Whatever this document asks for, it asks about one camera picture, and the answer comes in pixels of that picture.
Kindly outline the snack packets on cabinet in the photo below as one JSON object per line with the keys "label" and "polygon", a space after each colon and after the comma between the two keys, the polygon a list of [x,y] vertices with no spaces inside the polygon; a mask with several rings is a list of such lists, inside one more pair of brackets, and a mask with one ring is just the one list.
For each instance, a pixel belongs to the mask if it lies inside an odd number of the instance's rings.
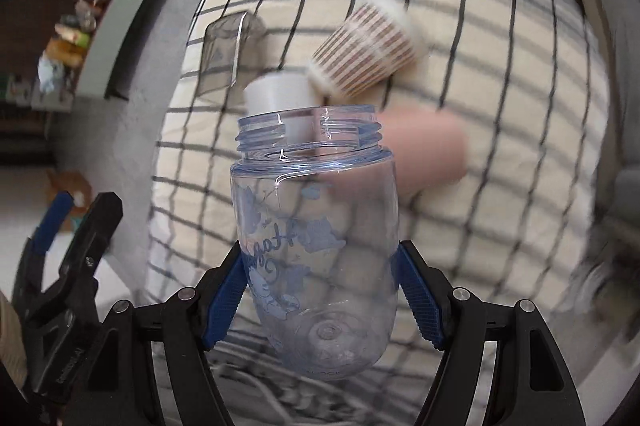
{"label": "snack packets on cabinet", "polygon": [[112,0],[74,0],[74,12],[63,14],[37,64],[40,94],[74,94],[94,34]]}

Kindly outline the pink plastic cup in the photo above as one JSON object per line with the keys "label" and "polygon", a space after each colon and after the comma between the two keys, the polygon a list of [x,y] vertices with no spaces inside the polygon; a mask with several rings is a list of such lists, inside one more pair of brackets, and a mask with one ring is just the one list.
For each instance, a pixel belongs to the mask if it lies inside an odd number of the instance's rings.
{"label": "pink plastic cup", "polygon": [[394,154],[396,186],[406,198],[462,179],[468,138],[454,114],[430,108],[390,108],[378,113],[383,146]]}

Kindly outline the brown checked paper cup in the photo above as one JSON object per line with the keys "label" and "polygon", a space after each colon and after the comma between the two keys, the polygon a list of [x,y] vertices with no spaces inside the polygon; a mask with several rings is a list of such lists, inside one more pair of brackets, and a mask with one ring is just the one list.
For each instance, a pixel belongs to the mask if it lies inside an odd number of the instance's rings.
{"label": "brown checked paper cup", "polygon": [[322,42],[308,77],[322,96],[347,101],[415,64],[426,37],[397,0],[367,0]]}

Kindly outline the clear blue printed plastic cup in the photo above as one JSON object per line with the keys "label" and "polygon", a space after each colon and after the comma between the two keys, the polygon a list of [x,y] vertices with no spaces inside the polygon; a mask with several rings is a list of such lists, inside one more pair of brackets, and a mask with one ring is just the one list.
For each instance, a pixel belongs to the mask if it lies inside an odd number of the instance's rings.
{"label": "clear blue printed plastic cup", "polygon": [[392,152],[370,105],[247,116],[230,170],[248,288],[290,370],[341,380],[382,357],[398,305]]}

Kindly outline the grey white tv cabinet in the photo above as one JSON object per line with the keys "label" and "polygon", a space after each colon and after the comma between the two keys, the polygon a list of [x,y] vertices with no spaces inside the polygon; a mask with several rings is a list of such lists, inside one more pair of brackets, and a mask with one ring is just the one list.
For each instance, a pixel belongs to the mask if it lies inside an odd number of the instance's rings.
{"label": "grey white tv cabinet", "polygon": [[166,0],[111,0],[94,33],[76,96],[102,100],[125,97],[134,61]]}

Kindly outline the clear grey square cup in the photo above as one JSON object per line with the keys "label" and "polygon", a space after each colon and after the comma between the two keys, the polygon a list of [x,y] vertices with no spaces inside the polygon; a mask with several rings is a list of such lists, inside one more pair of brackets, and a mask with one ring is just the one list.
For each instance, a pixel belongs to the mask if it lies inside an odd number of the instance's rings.
{"label": "clear grey square cup", "polygon": [[206,27],[195,97],[214,103],[218,94],[231,105],[266,70],[267,27],[259,16],[241,11]]}

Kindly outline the white plastic cup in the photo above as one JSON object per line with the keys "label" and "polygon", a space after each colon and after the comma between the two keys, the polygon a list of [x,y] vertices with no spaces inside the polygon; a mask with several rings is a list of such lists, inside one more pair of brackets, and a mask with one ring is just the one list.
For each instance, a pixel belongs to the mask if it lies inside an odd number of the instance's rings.
{"label": "white plastic cup", "polygon": [[[303,74],[275,72],[250,82],[243,91],[247,116],[300,111],[320,106],[322,97]],[[306,143],[314,134],[311,116],[285,116],[285,134],[291,144]]]}

